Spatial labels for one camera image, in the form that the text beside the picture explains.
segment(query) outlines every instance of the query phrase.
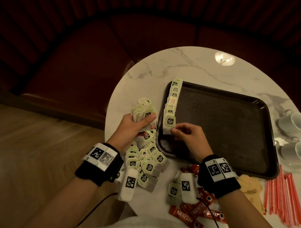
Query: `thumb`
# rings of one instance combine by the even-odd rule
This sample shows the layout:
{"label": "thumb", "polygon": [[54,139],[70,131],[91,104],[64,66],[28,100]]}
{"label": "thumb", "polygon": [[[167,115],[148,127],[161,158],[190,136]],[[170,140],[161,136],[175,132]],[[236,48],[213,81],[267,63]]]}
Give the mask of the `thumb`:
{"label": "thumb", "polygon": [[171,133],[173,133],[176,137],[178,137],[181,140],[185,140],[187,136],[185,133],[175,128],[171,129]]}
{"label": "thumb", "polygon": [[143,120],[140,120],[138,123],[137,123],[137,126],[139,128],[139,130],[141,130],[142,128],[144,128],[145,126],[151,124],[154,120],[156,119],[156,114],[153,113],[147,117],[145,117]]}

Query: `marble tabletop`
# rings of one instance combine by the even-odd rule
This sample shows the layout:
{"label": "marble tabletop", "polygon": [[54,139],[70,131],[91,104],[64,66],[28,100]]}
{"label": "marble tabletop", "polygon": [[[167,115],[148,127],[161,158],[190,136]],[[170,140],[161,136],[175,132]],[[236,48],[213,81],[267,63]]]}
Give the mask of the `marble tabletop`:
{"label": "marble tabletop", "polygon": [[[105,123],[105,140],[114,133],[122,116],[138,104],[139,98],[151,99],[157,110],[160,110],[167,84],[174,78],[181,78],[186,82],[263,100],[269,108],[274,137],[289,141],[290,136],[282,135],[275,124],[279,116],[285,114],[285,110],[298,111],[286,93],[266,74],[238,57],[235,57],[235,63],[231,66],[217,63],[216,52],[218,50],[202,47],[171,48],[154,53],[134,65],[122,77],[111,96]],[[174,158],[169,159],[171,165],[161,174],[153,193],[140,187],[135,189],[134,198],[129,204],[137,215],[181,222],[168,214],[170,206],[165,204],[165,198],[167,186],[176,172],[188,164]],[[293,176],[301,196],[300,173],[296,172]],[[277,215],[268,215],[266,219],[273,227],[285,227]],[[209,219],[202,219],[201,222],[205,227],[215,227]]]}

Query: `black wristband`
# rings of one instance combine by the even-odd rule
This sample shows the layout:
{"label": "black wristband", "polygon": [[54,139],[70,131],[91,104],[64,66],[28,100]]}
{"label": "black wristband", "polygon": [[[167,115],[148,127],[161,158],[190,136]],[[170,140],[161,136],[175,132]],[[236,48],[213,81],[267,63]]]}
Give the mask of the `black wristband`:
{"label": "black wristband", "polygon": [[103,145],[111,148],[112,150],[117,152],[117,156],[113,159],[109,167],[106,169],[106,171],[102,171],[97,166],[91,164],[88,161],[84,161],[78,169],[75,171],[75,175],[84,180],[91,180],[96,185],[101,186],[103,182],[110,181],[113,182],[115,178],[117,177],[118,172],[121,169],[121,166],[123,164],[123,160],[120,157],[120,153],[118,150],[116,150],[115,147],[108,143],[103,143]]}
{"label": "black wristband", "polygon": [[204,190],[210,192],[211,194],[214,194],[216,198],[220,198],[230,192],[240,189],[240,185],[235,177],[230,177],[230,178],[225,177],[224,179],[219,181],[213,180],[213,176],[216,174],[224,175],[224,172],[219,167],[217,167],[215,174],[213,175],[210,174],[209,169],[206,166],[205,162],[211,161],[213,159],[220,159],[220,157],[215,154],[209,155],[200,164],[199,178],[197,183],[200,186],[203,186]]}

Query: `black tray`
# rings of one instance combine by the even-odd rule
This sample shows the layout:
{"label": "black tray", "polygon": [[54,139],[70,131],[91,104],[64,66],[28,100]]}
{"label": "black tray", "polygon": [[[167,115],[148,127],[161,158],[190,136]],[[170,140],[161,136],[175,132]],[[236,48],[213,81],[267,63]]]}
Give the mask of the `black tray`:
{"label": "black tray", "polygon": [[[171,82],[159,116],[157,147],[168,156],[195,163],[183,141],[163,135],[162,120]],[[213,152],[238,173],[274,179],[279,164],[267,105],[260,99],[183,82],[176,122],[202,127]]]}

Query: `person's left hand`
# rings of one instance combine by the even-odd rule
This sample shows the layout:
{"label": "person's left hand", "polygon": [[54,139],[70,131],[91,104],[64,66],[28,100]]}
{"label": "person's left hand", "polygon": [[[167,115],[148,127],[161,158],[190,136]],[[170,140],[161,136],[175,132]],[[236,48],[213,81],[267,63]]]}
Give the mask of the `person's left hand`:
{"label": "person's left hand", "polygon": [[145,135],[145,132],[139,132],[148,124],[151,124],[156,119],[156,114],[153,113],[143,120],[134,123],[131,114],[123,116],[119,126],[117,127],[114,134],[109,138],[107,143],[114,146],[120,153],[124,153],[138,136]]}

